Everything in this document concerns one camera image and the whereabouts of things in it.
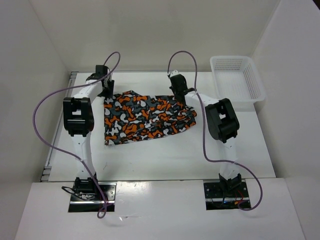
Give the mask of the orange camouflage shorts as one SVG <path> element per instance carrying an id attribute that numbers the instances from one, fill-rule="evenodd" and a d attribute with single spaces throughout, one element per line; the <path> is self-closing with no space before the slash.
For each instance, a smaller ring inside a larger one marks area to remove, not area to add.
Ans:
<path id="1" fill-rule="evenodd" d="M 106 146 L 164 138 L 196 125 L 195 109 L 173 95 L 140 95 L 129 90 L 106 98 L 103 107 Z"/>

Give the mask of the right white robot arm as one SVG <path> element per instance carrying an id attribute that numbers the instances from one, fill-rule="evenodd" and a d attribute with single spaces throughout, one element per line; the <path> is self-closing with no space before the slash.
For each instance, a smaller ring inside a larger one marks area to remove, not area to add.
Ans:
<path id="1" fill-rule="evenodd" d="M 237 191 L 242 177 L 236 165 L 238 161 L 236 137 L 240 128 L 239 120 L 229 99 L 216 99 L 194 88 L 187 87 L 186 78 L 177 70 L 167 74 L 169 87 L 176 99 L 186 105 L 199 105 L 203 116 L 203 134 L 209 133 L 222 149 L 223 156 L 216 160 L 221 163 L 219 170 L 219 191 L 225 197 L 230 197 Z"/>

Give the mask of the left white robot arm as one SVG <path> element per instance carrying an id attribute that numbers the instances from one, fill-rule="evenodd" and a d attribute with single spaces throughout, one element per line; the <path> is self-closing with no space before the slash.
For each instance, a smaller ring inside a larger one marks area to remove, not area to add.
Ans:
<path id="1" fill-rule="evenodd" d="M 100 194 L 96 170 L 92 161 L 91 133 L 95 126 L 92 103 L 97 97 L 113 93 L 114 81 L 105 65 L 96 65 L 95 72 L 85 81 L 85 86 L 72 97 L 63 100 L 63 126 L 74 145 L 78 172 L 72 194 L 81 200 L 94 200 Z"/>

